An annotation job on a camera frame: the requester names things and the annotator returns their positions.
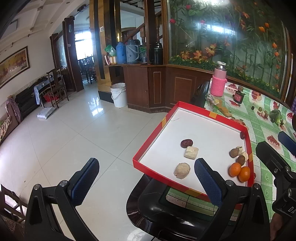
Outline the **orange tangerine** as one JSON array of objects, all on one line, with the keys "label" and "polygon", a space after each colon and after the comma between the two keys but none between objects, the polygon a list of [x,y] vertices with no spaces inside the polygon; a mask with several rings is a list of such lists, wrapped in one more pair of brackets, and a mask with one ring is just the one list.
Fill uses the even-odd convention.
[{"label": "orange tangerine", "polygon": [[236,177],[239,175],[241,171],[241,164],[238,162],[234,162],[230,167],[229,167],[229,175],[231,177]]},{"label": "orange tangerine", "polygon": [[250,178],[250,168],[248,166],[244,166],[241,168],[241,171],[238,175],[238,179],[240,182],[246,182]]}]

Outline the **brown kiwi fruit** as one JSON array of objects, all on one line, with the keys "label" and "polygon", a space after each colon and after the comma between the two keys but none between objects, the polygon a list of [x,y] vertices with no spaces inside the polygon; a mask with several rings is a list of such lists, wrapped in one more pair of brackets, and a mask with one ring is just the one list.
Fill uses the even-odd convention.
[{"label": "brown kiwi fruit", "polygon": [[245,164],[245,157],[243,155],[238,156],[236,162],[243,166]]},{"label": "brown kiwi fruit", "polygon": [[231,158],[236,158],[239,155],[239,148],[231,149],[229,155]]}]

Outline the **small white fruit piece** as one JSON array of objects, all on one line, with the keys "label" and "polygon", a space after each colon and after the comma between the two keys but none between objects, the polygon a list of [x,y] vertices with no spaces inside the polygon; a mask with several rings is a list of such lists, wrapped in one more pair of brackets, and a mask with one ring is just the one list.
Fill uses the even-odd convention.
[{"label": "small white fruit piece", "polygon": [[241,155],[245,157],[245,161],[247,162],[248,159],[249,159],[249,155],[248,155],[248,153],[247,153],[247,152],[242,152]]}]

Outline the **dark red dried date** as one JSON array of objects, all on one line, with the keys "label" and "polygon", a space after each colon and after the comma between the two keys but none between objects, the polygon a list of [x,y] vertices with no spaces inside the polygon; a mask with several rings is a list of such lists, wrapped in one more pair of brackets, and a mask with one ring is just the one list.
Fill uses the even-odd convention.
[{"label": "dark red dried date", "polygon": [[241,132],[240,132],[240,138],[241,138],[242,140],[244,140],[245,137],[246,137],[245,132],[241,131]]}]

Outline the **small beige fruit chunk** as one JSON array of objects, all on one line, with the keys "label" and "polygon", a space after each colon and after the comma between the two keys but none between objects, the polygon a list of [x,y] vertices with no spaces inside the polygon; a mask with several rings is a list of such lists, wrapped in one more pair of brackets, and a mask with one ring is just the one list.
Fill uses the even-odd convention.
[{"label": "small beige fruit chunk", "polygon": [[236,149],[238,151],[238,156],[241,155],[244,151],[242,146],[237,146]]}]

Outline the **round beige grainy fruit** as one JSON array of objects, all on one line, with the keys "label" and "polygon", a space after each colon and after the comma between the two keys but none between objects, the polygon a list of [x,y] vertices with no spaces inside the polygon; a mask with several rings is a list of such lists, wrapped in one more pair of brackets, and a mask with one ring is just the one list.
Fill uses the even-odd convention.
[{"label": "round beige grainy fruit", "polygon": [[190,171],[191,167],[188,163],[179,163],[174,170],[174,175],[178,179],[184,179]]}]

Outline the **beige cube fruit chunk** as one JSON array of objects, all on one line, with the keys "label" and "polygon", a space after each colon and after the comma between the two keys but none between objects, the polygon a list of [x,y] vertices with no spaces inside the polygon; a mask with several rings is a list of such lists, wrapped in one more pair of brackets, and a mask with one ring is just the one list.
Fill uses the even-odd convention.
[{"label": "beige cube fruit chunk", "polygon": [[196,147],[187,147],[184,153],[184,157],[188,159],[196,159],[199,149]]}]

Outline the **dark red jujube date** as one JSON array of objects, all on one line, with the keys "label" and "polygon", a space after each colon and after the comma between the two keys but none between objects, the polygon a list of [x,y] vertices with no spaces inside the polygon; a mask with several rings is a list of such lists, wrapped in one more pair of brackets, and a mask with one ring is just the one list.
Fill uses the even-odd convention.
[{"label": "dark red jujube date", "polygon": [[191,147],[193,145],[193,141],[191,139],[184,139],[181,141],[180,146],[182,148]]}]

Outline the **green leafy vegetable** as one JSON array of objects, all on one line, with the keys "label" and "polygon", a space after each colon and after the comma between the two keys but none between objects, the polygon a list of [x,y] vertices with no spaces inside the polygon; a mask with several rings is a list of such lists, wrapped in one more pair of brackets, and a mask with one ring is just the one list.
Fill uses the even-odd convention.
[{"label": "green leafy vegetable", "polygon": [[275,123],[277,126],[284,125],[284,120],[281,115],[281,112],[278,109],[274,109],[269,113],[269,118],[272,123]]}]

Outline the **dark red jar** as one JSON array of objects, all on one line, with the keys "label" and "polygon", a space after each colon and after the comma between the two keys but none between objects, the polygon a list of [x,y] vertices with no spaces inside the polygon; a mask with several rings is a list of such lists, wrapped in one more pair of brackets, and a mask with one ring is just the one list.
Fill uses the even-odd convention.
[{"label": "dark red jar", "polygon": [[243,98],[244,98],[245,94],[243,93],[243,87],[238,86],[236,92],[233,95],[233,100],[237,103],[237,104],[241,104],[243,102]]}]

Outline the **red white tray box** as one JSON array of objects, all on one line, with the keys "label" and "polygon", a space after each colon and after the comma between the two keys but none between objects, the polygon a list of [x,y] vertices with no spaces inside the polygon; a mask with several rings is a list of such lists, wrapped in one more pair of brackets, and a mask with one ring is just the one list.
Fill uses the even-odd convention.
[{"label": "red white tray box", "polygon": [[[250,178],[241,182],[229,174],[236,158],[230,151],[239,148],[246,154],[244,165]],[[133,166],[148,176],[187,195],[208,201],[196,177],[194,163],[202,158],[224,180],[238,186],[254,184],[252,148],[248,129],[231,118],[225,118],[179,101],[157,125],[134,155]]]}]

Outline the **pink sleeved bottle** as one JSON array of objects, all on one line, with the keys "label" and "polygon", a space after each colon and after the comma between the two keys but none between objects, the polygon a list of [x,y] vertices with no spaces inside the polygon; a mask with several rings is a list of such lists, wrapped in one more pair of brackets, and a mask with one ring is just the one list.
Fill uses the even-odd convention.
[{"label": "pink sleeved bottle", "polygon": [[226,63],[218,61],[214,69],[210,87],[210,93],[213,96],[221,97],[223,95],[225,84],[227,83],[226,74]]}]

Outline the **wooden chair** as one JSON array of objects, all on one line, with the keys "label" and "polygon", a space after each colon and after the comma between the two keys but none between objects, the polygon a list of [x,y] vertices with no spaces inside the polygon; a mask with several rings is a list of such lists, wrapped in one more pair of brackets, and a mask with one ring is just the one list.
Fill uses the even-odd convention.
[{"label": "wooden chair", "polygon": [[64,99],[69,101],[65,81],[62,75],[62,68],[54,68],[47,72],[47,80],[41,89],[41,94],[48,96],[53,108],[59,108],[59,103]]}]

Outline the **white plastic bucket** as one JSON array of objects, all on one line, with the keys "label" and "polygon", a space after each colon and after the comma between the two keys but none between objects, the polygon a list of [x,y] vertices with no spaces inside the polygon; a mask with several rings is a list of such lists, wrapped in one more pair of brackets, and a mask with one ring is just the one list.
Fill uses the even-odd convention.
[{"label": "white plastic bucket", "polygon": [[123,108],[127,106],[127,95],[125,83],[113,84],[110,87],[111,98],[116,108]]}]

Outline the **blue thermos jug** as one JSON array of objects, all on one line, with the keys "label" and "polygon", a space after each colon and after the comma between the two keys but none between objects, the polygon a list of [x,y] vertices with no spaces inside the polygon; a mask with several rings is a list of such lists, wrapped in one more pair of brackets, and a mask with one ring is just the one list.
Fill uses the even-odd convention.
[{"label": "blue thermos jug", "polygon": [[116,45],[116,60],[118,64],[126,64],[126,47],[123,42],[118,42]]}]

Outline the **grey blue kettle jug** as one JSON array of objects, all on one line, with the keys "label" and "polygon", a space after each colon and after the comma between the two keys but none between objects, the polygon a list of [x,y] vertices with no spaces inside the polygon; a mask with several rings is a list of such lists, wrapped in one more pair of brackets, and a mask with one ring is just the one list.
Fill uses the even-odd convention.
[{"label": "grey blue kettle jug", "polygon": [[126,42],[125,49],[126,49],[126,62],[127,62],[127,64],[138,63],[139,58],[140,58],[138,43],[133,39],[129,39]]}]

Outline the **black thermos flask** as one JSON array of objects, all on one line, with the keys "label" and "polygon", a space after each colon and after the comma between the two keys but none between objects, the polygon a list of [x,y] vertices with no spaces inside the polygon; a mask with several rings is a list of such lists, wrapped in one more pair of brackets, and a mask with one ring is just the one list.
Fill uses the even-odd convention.
[{"label": "black thermos flask", "polygon": [[159,41],[150,48],[149,60],[154,65],[163,65],[163,46]]}]

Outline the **framed wall painting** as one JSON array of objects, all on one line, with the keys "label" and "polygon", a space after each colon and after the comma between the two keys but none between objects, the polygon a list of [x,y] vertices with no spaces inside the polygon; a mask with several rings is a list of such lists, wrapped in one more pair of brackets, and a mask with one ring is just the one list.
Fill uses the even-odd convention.
[{"label": "framed wall painting", "polygon": [[0,87],[30,68],[28,47],[25,46],[1,61]]}]

